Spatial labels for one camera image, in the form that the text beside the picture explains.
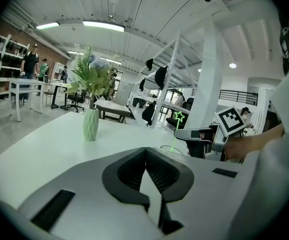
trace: black chair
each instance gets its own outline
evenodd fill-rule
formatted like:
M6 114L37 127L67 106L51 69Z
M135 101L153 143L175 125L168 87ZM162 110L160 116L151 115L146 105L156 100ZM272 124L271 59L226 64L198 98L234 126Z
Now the black chair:
M71 105L67 105L66 108L68 110L68 108L75 108L76 112L78 113L79 110L78 108L81 108L82 111L85 110L84 107L82 106L79 106L79 103L82 104L82 103L85 103L85 100L86 100L86 90L81 90L80 91L80 95L78 95L78 92L76 92L75 94L70 94L68 95L67 97L69 100L73 101L74 104L71 104Z
M137 103L139 103L139 108L142 109L144 105L146 104L146 101L142 98L133 98L132 106L133 107L137 106Z
M191 107L193 106L194 103L194 98L188 98L187 101L185 101L182 104L182 108L184 108L185 110L191 110ZM182 114L185 116L185 118L182 120L182 122L179 123L179 127L178 129L183 129L186 125L187 119L188 119L188 114L183 113ZM167 118L166 121L168 122L169 125L173 126L173 127L177 127L178 122L173 118L174 113L172 113L171 117Z

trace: green vase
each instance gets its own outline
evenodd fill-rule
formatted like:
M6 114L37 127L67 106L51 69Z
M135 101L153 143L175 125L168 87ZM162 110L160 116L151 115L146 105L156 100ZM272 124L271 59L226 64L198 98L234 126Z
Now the green vase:
M83 135L87 142L96 139L99 125L99 110L87 108L83 119Z

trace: brick wall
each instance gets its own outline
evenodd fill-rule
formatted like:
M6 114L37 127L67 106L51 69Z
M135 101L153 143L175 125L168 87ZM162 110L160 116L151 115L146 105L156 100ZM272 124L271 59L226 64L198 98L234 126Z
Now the brick wall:
M31 47L33 44L38 45L38 55L39 55L39 66L42 63L42 60L44 58L47 59L47 63L49 64L50 71L49 71L49 77L51 77L54 64L56 62L60 62L63 65L67 64L68 59L57 53L56 51L50 49L49 47L45 46L44 44L40 43L36 39L34 39L29 34L21 31L20 33L19 29L14 27L13 25L9 24L2 18L0 19L0 35L7 37L8 35L11 35L11 39L14 41L17 41L23 45L30 44L29 51L31 50Z

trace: ceiling light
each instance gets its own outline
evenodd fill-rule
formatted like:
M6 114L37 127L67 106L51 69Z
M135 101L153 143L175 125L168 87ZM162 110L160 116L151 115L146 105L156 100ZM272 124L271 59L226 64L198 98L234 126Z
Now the ceiling light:
M53 22L53 23L48 23L48 24L36 26L35 28L38 30L43 30L43 29L48 29L48 28L58 27L58 26L60 26L60 24L58 22Z
M108 61L108 62L111 62L111 63L117 64L117 65L119 65L119 66L122 65L122 63L119 62L119 61L114 61L114 60L112 60L112 59L105 58L105 57L100 57L100 58L101 58L101 59L104 59L104 60L106 60L106 61Z
M94 20L84 20L82 23L83 25L88 26L88 27L97 27L97 28L104 28L104 29L109 29L109 30L125 32L125 26L114 24L114 23L94 21Z
M72 50L68 50L68 54L80 54L80 55L84 55L83 52L77 52L77 51L72 51Z

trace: green laser line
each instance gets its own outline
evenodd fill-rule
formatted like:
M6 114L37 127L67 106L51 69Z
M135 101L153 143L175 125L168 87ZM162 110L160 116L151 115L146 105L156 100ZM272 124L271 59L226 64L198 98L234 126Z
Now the green laser line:
M175 130L178 130L179 122L180 122L180 119L178 120L178 123L176 124ZM173 143L172 143L172 146L171 146L171 149L170 149L171 152L174 151L175 142L176 142L176 137L173 137Z

